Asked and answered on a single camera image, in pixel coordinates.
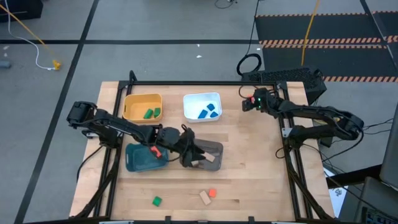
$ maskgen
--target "floor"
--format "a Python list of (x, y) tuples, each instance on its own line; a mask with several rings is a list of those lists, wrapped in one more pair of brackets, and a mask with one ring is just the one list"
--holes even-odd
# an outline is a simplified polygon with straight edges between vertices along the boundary
[[(315, 1), (263, 0), (258, 13), (311, 13)], [(396, 0), (367, 2), (372, 11), (398, 10)], [(28, 27), (46, 40), (81, 38), (93, 0), (43, 0), (43, 3), (42, 18), (24, 21)], [(248, 40), (256, 1), (238, 0), (237, 4), (223, 10), (213, 4), (214, 0), (99, 0), (86, 39)], [(359, 0), (323, 0), (318, 12), (363, 10)], [(15, 35), (30, 38), (15, 22), (12, 31)], [(0, 39), (10, 38), (7, 25), (0, 24)], [(191, 44), (161, 41), (132, 45), (86, 44), (73, 74), (69, 69), (78, 45), (53, 44), (50, 47), (63, 62), (59, 72), (36, 67), (35, 49), (31, 45), (0, 45), (0, 57), (13, 64), (9, 70), (0, 70), (0, 101), (3, 104), (0, 178), (5, 180), (0, 183), (0, 217), (3, 223), (12, 223), (16, 219), (36, 160), (44, 156), (39, 156), (44, 143), (49, 144), (47, 157), (37, 185), (30, 188), (33, 194), (26, 215), (19, 218), (24, 222), (37, 222), (68, 217), (76, 170), (86, 144), (86, 139), (69, 128), (65, 121), (74, 101), (96, 101), (102, 81), (125, 80), (131, 69), (139, 80), (239, 80), (235, 67), (248, 46), (238, 41), (200, 45), (194, 41)], [(51, 66), (52, 56), (40, 49), (39, 63)], [(251, 51), (257, 51), (257, 45), (253, 45)], [(245, 63), (243, 70), (249, 70), (254, 63)], [(393, 97), (398, 95), (396, 83), (339, 82), (326, 83), (326, 86), (328, 91), (319, 99), (319, 105), (350, 111), (366, 124), (392, 118), (398, 100)], [(59, 100), (60, 94), (67, 87), (63, 102), (62, 98)], [(53, 116), (57, 105), (59, 119)], [(49, 134), (45, 140), (49, 126), (55, 129), (52, 138)], [(365, 136), (358, 147), (331, 161), (345, 171), (379, 164), (387, 137), (388, 133)], [(350, 145), (352, 142), (339, 142), (322, 150), (330, 156)]]

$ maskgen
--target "wooden tabletop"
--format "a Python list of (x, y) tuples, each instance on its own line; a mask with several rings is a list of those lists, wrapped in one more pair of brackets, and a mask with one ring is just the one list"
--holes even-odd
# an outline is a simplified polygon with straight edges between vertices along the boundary
[[(112, 113), (117, 86), (117, 82), (102, 83), (98, 108)], [(214, 91), (221, 97), (221, 118), (209, 123), (188, 123), (183, 115), (183, 96)], [(249, 95), (253, 91), (253, 87), (245, 86), (242, 94)], [(302, 83), (288, 83), (288, 91), (291, 101), (307, 104)], [(294, 221), (285, 161), (275, 157), (276, 150), (282, 147), (279, 122), (256, 110), (242, 112), (238, 86), (138, 85), (133, 86), (132, 93), (161, 94), (163, 117), (159, 122), (164, 127), (181, 131), (180, 125), (186, 124), (193, 129), (196, 138), (222, 143), (223, 160), (221, 169), (216, 172), (187, 169), (178, 161), (161, 170), (128, 172), (124, 150), (127, 144), (135, 141), (130, 136), (124, 137), (112, 219), (164, 220), (170, 215), (172, 220), (247, 221), (248, 216), (254, 216), (256, 221)], [(310, 119), (294, 120), (295, 124), (312, 126)], [(318, 147), (315, 140), (305, 143)], [(88, 140), (85, 157), (97, 148), (97, 139)], [(333, 216), (319, 153), (303, 146), (301, 155), (309, 191)], [(170, 154), (170, 158), (176, 156), (176, 153)], [(98, 188), (103, 158), (104, 150), (82, 168), (70, 215), (80, 212)], [(199, 193), (209, 189), (216, 189), (217, 196), (206, 206)], [(299, 190), (297, 192), (300, 212), (305, 217), (302, 195)], [(155, 196), (163, 199), (159, 207), (152, 204)], [(107, 198), (108, 191), (104, 193), (101, 214), (104, 214)]]

